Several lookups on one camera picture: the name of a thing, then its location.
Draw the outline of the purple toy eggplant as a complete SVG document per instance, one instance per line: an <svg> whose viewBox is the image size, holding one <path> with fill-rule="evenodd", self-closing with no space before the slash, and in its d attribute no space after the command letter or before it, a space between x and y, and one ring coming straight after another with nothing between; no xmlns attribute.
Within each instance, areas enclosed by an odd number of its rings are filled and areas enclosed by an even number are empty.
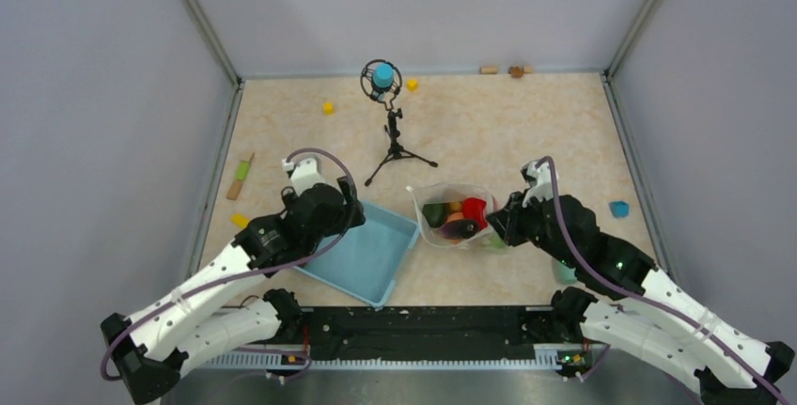
<svg viewBox="0 0 797 405"><path fill-rule="evenodd" d="M437 234L446 241L460 243L473 238L481 230L478 221L473 219L457 219L446 222L437 229Z"/></svg>

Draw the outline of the clear polka dot zip bag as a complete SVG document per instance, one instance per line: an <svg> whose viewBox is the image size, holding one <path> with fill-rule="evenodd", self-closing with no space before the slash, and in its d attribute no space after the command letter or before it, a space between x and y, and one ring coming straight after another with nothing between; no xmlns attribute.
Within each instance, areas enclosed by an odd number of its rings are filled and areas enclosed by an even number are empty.
<svg viewBox="0 0 797 405"><path fill-rule="evenodd" d="M407 186L421 237L445 249L500 250L506 247L487 222L497 199L486 188L466 183Z"/></svg>

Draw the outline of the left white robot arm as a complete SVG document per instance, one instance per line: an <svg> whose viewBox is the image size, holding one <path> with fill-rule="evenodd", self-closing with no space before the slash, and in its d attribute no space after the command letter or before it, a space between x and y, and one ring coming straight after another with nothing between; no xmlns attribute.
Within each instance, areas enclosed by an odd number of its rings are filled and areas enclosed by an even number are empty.
<svg viewBox="0 0 797 405"><path fill-rule="evenodd" d="M211 358L257 340L290 342L301 331L293 300L261 299L217 318L238 294L328 252L366 218L353 179L292 176L283 209L251 219L211 262L161 299L106 317L101 375L121 382L135 404L150 404Z"/></svg>

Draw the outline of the red toy bell pepper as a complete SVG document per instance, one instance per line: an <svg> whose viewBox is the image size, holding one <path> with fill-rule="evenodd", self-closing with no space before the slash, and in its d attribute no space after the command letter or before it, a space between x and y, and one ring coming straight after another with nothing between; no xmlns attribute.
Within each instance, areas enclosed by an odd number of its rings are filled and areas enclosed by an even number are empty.
<svg viewBox="0 0 797 405"><path fill-rule="evenodd" d="M461 204L461 213L465 219L473 220L478 225L478 230L488 226L485 219L487 202L478 197L468 197Z"/></svg>

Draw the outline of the dark green toy avocado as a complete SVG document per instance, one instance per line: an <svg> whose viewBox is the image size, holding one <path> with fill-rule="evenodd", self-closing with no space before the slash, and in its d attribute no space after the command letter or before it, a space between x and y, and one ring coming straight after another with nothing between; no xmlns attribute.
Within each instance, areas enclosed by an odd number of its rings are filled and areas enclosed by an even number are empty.
<svg viewBox="0 0 797 405"><path fill-rule="evenodd" d="M445 203L426 203L421 212L430 228L443 226L447 221L448 211Z"/></svg>

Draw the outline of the blue perforated plastic basket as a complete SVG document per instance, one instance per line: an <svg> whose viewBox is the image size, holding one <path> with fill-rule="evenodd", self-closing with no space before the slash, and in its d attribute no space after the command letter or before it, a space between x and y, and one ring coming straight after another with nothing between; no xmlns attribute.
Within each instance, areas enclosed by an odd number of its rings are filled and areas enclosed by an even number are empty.
<svg viewBox="0 0 797 405"><path fill-rule="evenodd" d="M419 237L417 222L363 203L365 223L332 249L296 270L375 309L385 306L407 254Z"/></svg>

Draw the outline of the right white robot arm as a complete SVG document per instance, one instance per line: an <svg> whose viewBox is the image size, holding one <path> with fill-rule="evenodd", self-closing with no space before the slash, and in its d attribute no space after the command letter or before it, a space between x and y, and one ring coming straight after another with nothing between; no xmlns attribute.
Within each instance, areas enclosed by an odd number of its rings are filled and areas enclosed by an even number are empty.
<svg viewBox="0 0 797 405"><path fill-rule="evenodd" d="M574 269L580 288L552 298L551 327L564 341L609 345L660 369L704 404L783 404L776 383L795 351L762 342L691 297L633 244L603 232L570 196L524 201L520 192L486 221L507 245L532 243Z"/></svg>

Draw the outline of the orange toy peach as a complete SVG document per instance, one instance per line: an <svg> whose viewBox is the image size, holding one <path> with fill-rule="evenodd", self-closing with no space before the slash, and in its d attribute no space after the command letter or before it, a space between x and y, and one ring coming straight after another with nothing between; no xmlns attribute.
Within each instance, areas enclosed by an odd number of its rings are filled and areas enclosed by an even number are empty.
<svg viewBox="0 0 797 405"><path fill-rule="evenodd" d="M458 212L450 213L447 216L445 222L446 223L450 223L450 222L460 221L460 220L464 220L464 219L465 219L465 217L464 217L463 213L461 211L458 211Z"/></svg>

